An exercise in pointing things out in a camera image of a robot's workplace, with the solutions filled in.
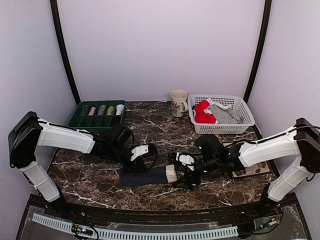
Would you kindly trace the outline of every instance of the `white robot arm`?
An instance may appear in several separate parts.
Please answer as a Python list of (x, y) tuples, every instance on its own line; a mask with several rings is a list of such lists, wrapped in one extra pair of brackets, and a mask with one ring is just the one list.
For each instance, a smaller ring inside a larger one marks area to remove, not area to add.
[(300, 118), (295, 126), (276, 135), (257, 141), (237, 141), (227, 147), (213, 134), (202, 135), (195, 145), (203, 159), (195, 160), (192, 154), (169, 155), (170, 162), (176, 160), (176, 163), (187, 165), (184, 176), (173, 187), (193, 189), (206, 173), (220, 170), (231, 174), (261, 162), (295, 156), (288, 169), (262, 195), (262, 205), (275, 206), (304, 179), (320, 172), (320, 132), (315, 128), (318, 127)]
[[(131, 147), (125, 146), (132, 137)], [(112, 159), (122, 164), (122, 172), (142, 174), (149, 171), (143, 158), (157, 160), (158, 151), (153, 144), (134, 147), (134, 135), (130, 129), (116, 123), (110, 132), (93, 133), (60, 126), (38, 118), (35, 112), (28, 112), (9, 133), (10, 166), (20, 169), (49, 206), (60, 216), (67, 215), (67, 202), (58, 186), (39, 164), (35, 156), (36, 147), (49, 146), (69, 149)]]

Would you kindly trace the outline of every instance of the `white cable tray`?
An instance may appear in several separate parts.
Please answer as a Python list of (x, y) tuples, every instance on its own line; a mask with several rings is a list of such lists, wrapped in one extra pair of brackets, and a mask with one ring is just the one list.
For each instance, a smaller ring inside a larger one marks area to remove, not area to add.
[[(73, 225), (71, 221), (59, 220), (37, 213), (33, 214), (32, 221), (64, 233), (73, 234), (71, 232)], [(238, 236), (238, 227), (236, 226), (204, 231), (166, 233), (116, 231), (99, 227), (95, 227), (95, 229), (99, 233), (100, 240), (213, 240)], [(94, 232), (90, 238), (96, 239), (97, 234)]]

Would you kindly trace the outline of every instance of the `white plastic basket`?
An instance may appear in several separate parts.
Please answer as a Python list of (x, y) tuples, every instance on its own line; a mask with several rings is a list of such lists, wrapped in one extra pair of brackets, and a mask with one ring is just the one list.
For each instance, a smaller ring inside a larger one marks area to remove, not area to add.
[[(225, 106), (231, 105), (232, 111), (243, 117), (243, 124), (196, 123), (192, 106), (198, 105), (208, 98)], [(191, 94), (188, 96), (188, 108), (191, 122), (194, 124), (194, 130), (197, 134), (243, 134), (248, 127), (255, 124), (254, 116), (248, 105), (238, 96)]]

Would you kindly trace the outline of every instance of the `white wall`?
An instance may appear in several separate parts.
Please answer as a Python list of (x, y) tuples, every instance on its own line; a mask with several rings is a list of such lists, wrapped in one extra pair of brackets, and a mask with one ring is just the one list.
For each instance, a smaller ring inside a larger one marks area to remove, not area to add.
[(60, 0), (83, 101), (243, 96), (264, 0)]
[[(28, 112), (65, 124), (75, 102), (61, 60), (50, 1), (0, 1), (0, 226), (16, 239), (32, 188), (9, 166), (8, 134)], [(44, 167), (54, 149), (38, 151)]]
[[(249, 107), (266, 137), (304, 117), (320, 126), (320, 1), (272, 1), (268, 33)], [(292, 158), (277, 161), (280, 172)], [(319, 176), (296, 193), (313, 239), (320, 239)]]

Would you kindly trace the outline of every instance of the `ceramic mug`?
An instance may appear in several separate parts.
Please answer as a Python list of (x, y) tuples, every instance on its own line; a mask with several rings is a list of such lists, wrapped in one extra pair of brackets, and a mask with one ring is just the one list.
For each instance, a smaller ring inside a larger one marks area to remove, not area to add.
[(187, 96), (183, 90), (174, 90), (171, 92), (171, 112), (175, 117), (182, 117), (184, 112), (188, 110)]

